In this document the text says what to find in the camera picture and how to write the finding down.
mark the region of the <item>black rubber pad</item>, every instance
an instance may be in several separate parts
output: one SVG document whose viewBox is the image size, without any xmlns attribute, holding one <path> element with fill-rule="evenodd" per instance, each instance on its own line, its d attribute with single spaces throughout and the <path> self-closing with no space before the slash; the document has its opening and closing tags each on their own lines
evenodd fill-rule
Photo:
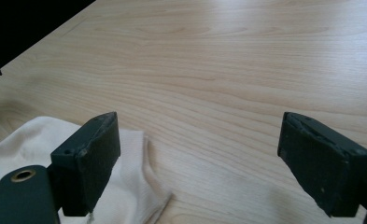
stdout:
<svg viewBox="0 0 367 224">
<path fill-rule="evenodd" d="M 286 112 L 278 156 L 328 216 L 354 217 L 367 149 L 309 117 Z"/>
<path fill-rule="evenodd" d="M 51 153 L 51 180 L 58 186 L 57 201 L 66 216 L 93 211 L 119 156 L 115 112 L 90 119 Z"/>
</svg>

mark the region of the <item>wood grain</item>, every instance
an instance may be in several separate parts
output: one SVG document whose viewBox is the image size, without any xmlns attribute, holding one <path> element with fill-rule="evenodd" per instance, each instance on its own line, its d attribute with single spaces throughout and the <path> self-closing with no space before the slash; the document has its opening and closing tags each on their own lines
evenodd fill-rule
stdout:
<svg viewBox="0 0 367 224">
<path fill-rule="evenodd" d="M 174 190 L 158 223 L 365 214 L 326 217 L 276 146 L 293 111 L 367 147 L 367 1 L 97 0 L 2 72 L 0 141 L 44 115 L 144 130 Z"/>
</svg>

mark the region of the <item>wooden table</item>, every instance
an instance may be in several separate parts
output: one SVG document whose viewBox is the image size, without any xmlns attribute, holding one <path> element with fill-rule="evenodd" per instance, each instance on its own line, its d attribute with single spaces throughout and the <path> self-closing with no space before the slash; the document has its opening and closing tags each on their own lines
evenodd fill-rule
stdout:
<svg viewBox="0 0 367 224">
<path fill-rule="evenodd" d="M 276 147 L 285 111 L 367 147 L 367 1 L 97 0 L 2 72 L 0 141 L 113 110 L 144 130 L 174 191 L 159 223 L 365 214 L 326 217 Z"/>
</svg>

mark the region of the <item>dark background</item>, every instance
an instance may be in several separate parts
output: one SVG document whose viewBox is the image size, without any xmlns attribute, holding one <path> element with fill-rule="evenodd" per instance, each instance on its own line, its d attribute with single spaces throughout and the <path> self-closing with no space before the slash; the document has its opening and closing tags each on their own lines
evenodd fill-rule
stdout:
<svg viewBox="0 0 367 224">
<path fill-rule="evenodd" d="M 0 67 L 94 0 L 0 0 Z"/>
</svg>

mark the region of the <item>white cloth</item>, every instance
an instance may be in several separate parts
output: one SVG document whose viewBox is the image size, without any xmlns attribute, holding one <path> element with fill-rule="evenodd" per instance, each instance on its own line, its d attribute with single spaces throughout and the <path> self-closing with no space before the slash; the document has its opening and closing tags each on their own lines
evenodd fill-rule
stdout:
<svg viewBox="0 0 367 224">
<path fill-rule="evenodd" d="M 0 179 L 23 166 L 49 166 L 49 154 L 78 128 L 76 124 L 50 117 L 38 117 L 23 124 L 0 143 Z M 65 217 L 60 211 L 61 223 L 155 223 L 172 192 L 151 170 L 147 145 L 143 132 L 120 129 L 121 155 L 93 213 L 86 217 Z"/>
</svg>

